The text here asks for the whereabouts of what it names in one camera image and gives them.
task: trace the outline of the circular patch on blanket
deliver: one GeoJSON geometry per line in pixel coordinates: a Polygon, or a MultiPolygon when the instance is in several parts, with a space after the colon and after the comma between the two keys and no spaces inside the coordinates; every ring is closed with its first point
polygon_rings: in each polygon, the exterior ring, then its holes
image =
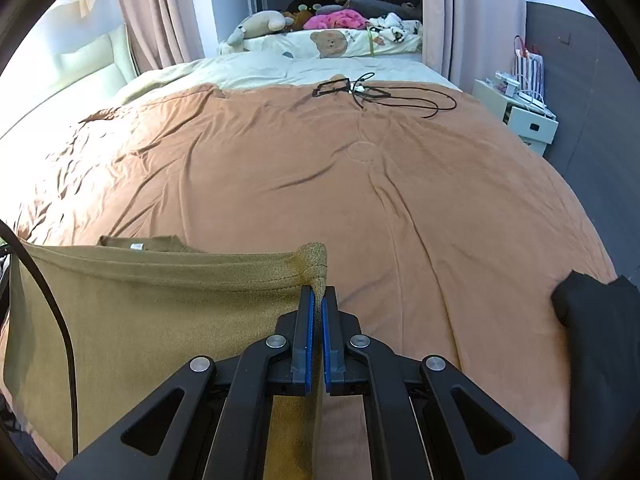
{"type": "Polygon", "coordinates": [[[347,148],[347,154],[358,162],[371,162],[376,153],[376,145],[363,140],[354,142],[347,148]]]}

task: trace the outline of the striped bag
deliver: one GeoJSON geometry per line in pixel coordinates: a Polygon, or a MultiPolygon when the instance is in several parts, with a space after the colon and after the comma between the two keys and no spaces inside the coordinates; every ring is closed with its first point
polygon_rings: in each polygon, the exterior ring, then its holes
{"type": "Polygon", "coordinates": [[[520,90],[534,99],[545,101],[545,65],[540,54],[527,50],[520,36],[514,39],[516,57],[513,75],[520,82],[520,90]]]}

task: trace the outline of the black cable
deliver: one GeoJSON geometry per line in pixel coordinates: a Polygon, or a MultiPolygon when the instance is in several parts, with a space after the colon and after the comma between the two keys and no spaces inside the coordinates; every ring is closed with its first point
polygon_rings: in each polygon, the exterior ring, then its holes
{"type": "Polygon", "coordinates": [[[370,86],[370,85],[362,84],[366,80],[371,79],[373,76],[375,76],[375,72],[367,72],[366,74],[363,74],[359,78],[357,78],[356,81],[354,81],[353,83],[351,83],[348,79],[344,79],[344,80],[340,79],[337,82],[346,81],[347,84],[340,88],[335,88],[328,91],[320,91],[320,89],[322,88],[322,86],[328,85],[332,82],[329,81],[326,83],[322,83],[318,85],[316,90],[314,90],[313,97],[318,97],[321,95],[334,93],[334,92],[350,91],[353,97],[353,102],[355,102],[363,110],[364,110],[363,103],[367,102],[367,103],[379,104],[379,105],[387,106],[391,108],[418,108],[420,110],[433,111],[433,113],[423,116],[422,117],[423,119],[431,119],[432,117],[436,116],[438,112],[441,112],[441,111],[447,112],[450,110],[455,110],[455,108],[458,106],[458,102],[454,97],[450,96],[447,93],[441,92],[440,90],[435,90],[433,88],[422,88],[419,86],[370,86]],[[364,91],[358,91],[357,90],[358,86],[360,86],[364,91]],[[403,89],[419,90],[422,92],[433,92],[435,94],[440,94],[446,97],[447,99],[449,99],[450,101],[452,101],[453,104],[449,107],[442,107],[439,104],[437,104],[435,101],[432,101],[431,99],[426,99],[423,97],[395,96],[388,92],[388,90],[403,90],[403,89]],[[414,102],[418,101],[422,103],[431,104],[433,106],[425,106],[424,104],[385,103],[382,101],[382,99],[397,99],[397,100],[414,101],[414,102]]]}
{"type": "Polygon", "coordinates": [[[47,284],[47,280],[44,279],[44,276],[40,272],[40,269],[36,265],[36,262],[33,261],[33,258],[27,252],[27,249],[24,248],[24,245],[14,234],[14,232],[9,228],[9,226],[2,220],[0,220],[0,238],[3,238],[5,243],[7,243],[11,247],[12,253],[18,257],[24,267],[29,271],[29,274],[34,279],[36,284],[40,287],[40,291],[42,292],[44,299],[47,301],[47,304],[51,309],[51,313],[56,319],[58,328],[62,333],[62,339],[65,343],[66,366],[69,371],[69,393],[71,397],[71,440],[73,456],[76,456],[78,454],[78,390],[76,388],[76,361],[74,358],[74,349],[71,345],[71,336],[69,335],[69,330],[66,327],[65,319],[62,316],[62,312],[60,312],[60,308],[58,307],[58,304],[56,303],[56,300],[51,293],[51,289],[47,284]]]}

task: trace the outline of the white plush toy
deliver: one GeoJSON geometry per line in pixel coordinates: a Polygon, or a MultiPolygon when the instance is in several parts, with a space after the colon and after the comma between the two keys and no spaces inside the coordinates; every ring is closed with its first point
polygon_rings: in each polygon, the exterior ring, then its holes
{"type": "Polygon", "coordinates": [[[261,10],[242,20],[226,42],[231,46],[238,46],[242,40],[279,32],[292,23],[293,18],[285,17],[277,10],[261,10]]]}

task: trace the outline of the pink plush toy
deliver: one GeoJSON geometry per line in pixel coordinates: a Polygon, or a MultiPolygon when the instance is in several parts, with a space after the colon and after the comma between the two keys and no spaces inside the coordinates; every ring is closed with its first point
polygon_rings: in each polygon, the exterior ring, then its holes
{"type": "Polygon", "coordinates": [[[367,20],[353,9],[338,10],[324,16],[316,14],[304,25],[305,30],[316,30],[318,28],[355,28],[362,30],[366,27],[367,20]]]}

